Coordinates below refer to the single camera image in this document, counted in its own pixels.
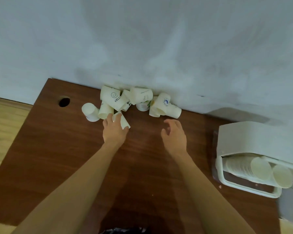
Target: left hand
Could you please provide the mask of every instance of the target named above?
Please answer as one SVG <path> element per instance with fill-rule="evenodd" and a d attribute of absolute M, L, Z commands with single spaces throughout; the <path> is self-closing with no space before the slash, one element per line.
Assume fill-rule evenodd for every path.
<path fill-rule="evenodd" d="M 115 121 L 112 120 L 112 113 L 108 114 L 107 118 L 103 121 L 103 139 L 104 143 L 112 143 L 121 147 L 126 140 L 126 135 L 129 131 L 129 127 L 121 128 L 121 116 L 117 114 Z"/>

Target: smiley face logo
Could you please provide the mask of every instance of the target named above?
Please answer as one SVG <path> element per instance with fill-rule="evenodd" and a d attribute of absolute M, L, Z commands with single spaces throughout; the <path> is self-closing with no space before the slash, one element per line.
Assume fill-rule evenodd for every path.
<path fill-rule="evenodd" d="M 117 98 L 117 93 L 111 93 L 112 98 Z"/>

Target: finger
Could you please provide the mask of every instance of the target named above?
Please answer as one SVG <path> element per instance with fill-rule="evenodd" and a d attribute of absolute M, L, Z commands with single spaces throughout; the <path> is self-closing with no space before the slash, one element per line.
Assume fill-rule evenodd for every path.
<path fill-rule="evenodd" d="M 121 113 L 119 113 L 119 114 L 116 115 L 116 118 L 115 118 L 115 122 L 116 123 L 121 124 L 121 116 L 122 116 Z"/>
<path fill-rule="evenodd" d="M 162 137 L 162 139 L 165 139 L 168 136 L 165 129 L 162 129 L 162 131 L 160 132 L 160 136 Z"/>
<path fill-rule="evenodd" d="M 176 125 L 176 122 L 175 120 L 172 120 L 172 119 L 166 119 L 164 121 L 164 123 L 167 123 L 170 127 L 170 131 L 174 131 L 175 129 L 177 129 L 177 125 Z"/>
<path fill-rule="evenodd" d="M 177 127 L 182 130 L 183 128 L 182 128 L 180 121 L 175 120 L 175 122 L 176 122 Z"/>
<path fill-rule="evenodd" d="M 128 131 L 129 131 L 129 127 L 128 126 L 126 126 L 124 129 L 123 129 L 123 131 L 124 131 L 124 133 L 125 133 L 125 135 L 128 133 Z"/>
<path fill-rule="evenodd" d="M 106 120 L 107 120 L 107 124 L 108 124 L 108 125 L 113 123 L 112 116 L 113 116 L 112 113 L 109 113 L 109 114 L 107 115 Z"/>
<path fill-rule="evenodd" d="M 103 120 L 103 126 L 104 126 L 104 128 L 107 127 L 107 120 L 106 119 Z"/>

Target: brown desk surface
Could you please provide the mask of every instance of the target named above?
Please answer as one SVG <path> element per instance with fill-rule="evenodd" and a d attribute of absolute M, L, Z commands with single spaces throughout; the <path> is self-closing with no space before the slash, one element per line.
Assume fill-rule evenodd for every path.
<path fill-rule="evenodd" d="M 70 104 L 59 107 L 61 96 Z M 86 102 L 101 105 L 100 91 L 48 79 L 0 166 L 0 223 L 18 225 L 50 192 L 102 145 L 102 120 L 89 122 Z M 150 226 L 153 233 L 201 233 L 201 224 L 177 165 L 160 137 L 165 117 L 131 106 L 127 140 L 109 167 L 82 228 Z M 207 155 L 213 130 L 228 121 L 182 111 L 179 118 L 196 165 L 257 233 L 280 233 L 276 200 L 222 185 L 211 176 Z"/>

